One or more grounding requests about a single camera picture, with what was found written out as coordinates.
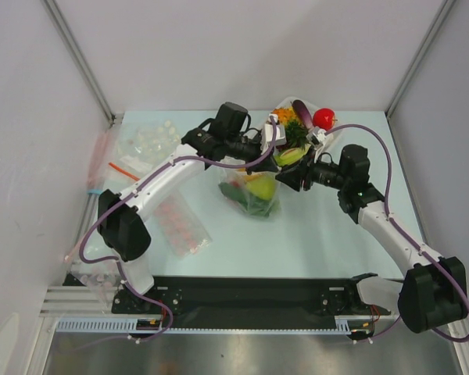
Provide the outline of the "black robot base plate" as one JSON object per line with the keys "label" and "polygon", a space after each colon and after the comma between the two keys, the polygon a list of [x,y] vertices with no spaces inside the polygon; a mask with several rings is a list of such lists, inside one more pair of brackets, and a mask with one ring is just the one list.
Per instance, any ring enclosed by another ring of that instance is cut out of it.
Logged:
{"label": "black robot base plate", "polygon": [[114,298],[114,314],[145,315],[163,311],[173,326],[192,329],[317,330],[332,328],[339,316],[388,316],[380,305],[362,301],[351,279],[233,277],[156,277],[138,298],[127,288]]}

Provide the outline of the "green toy apple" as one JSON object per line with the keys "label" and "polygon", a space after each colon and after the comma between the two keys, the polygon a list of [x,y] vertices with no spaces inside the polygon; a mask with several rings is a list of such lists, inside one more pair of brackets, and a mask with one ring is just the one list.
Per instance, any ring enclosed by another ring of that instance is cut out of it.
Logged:
{"label": "green toy apple", "polygon": [[277,183],[272,177],[261,176],[245,184],[246,190],[255,197],[270,201],[277,190]]}

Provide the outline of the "yellow toy lemon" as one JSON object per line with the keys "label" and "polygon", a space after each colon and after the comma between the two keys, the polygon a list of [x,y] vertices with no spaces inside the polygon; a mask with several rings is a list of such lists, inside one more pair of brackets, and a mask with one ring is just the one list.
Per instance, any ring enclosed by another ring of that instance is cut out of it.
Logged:
{"label": "yellow toy lemon", "polygon": [[260,178],[260,175],[257,175],[257,174],[238,174],[237,175],[238,179],[241,180],[244,184],[250,182],[250,181],[253,181],[257,178]]}

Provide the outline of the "clear white-dotted zip bag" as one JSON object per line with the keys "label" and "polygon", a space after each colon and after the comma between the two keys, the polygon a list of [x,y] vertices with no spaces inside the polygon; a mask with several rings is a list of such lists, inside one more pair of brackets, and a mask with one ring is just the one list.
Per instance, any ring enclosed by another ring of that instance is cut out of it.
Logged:
{"label": "clear white-dotted zip bag", "polygon": [[280,213],[280,186],[272,172],[219,169],[220,193],[240,213],[253,218],[265,220]]}

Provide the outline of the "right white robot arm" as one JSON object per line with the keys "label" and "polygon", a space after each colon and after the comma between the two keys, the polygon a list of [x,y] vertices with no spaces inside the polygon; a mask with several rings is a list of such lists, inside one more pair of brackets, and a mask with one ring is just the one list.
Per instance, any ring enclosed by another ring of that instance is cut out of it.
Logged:
{"label": "right white robot arm", "polygon": [[363,278],[345,293],[346,307],[364,313],[377,305],[399,315],[414,333],[466,318],[463,263],[418,244],[395,222],[386,211],[385,196],[369,181],[370,165],[366,148],[347,145],[338,163],[306,155],[276,176],[295,191],[308,191],[313,184],[336,189],[342,211],[375,238],[402,272],[402,282]]}

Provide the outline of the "dark green toy cucumber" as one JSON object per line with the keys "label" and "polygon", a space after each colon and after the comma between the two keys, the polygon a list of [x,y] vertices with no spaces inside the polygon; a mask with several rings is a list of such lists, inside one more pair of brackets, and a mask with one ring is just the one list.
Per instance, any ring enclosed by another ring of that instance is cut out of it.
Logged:
{"label": "dark green toy cucumber", "polygon": [[226,199],[248,216],[267,218],[280,209],[277,199],[261,199],[246,189],[227,182],[219,183],[218,187]]}

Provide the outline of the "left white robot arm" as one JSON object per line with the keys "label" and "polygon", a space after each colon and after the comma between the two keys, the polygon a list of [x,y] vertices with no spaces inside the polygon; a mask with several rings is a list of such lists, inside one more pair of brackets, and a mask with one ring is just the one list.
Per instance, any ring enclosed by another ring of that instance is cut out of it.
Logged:
{"label": "left white robot arm", "polygon": [[210,166],[224,168],[225,158],[237,160],[235,167],[247,173],[278,171],[273,152],[285,141],[285,129],[271,114],[255,136],[248,137],[243,125],[250,123],[247,109],[225,102],[215,117],[187,132],[152,172],[119,193],[105,190],[100,196],[97,231],[113,250],[123,279],[133,288],[128,300],[140,313],[156,305],[156,293],[151,289],[154,279],[146,259],[152,236],[145,225],[155,208],[180,184]]}

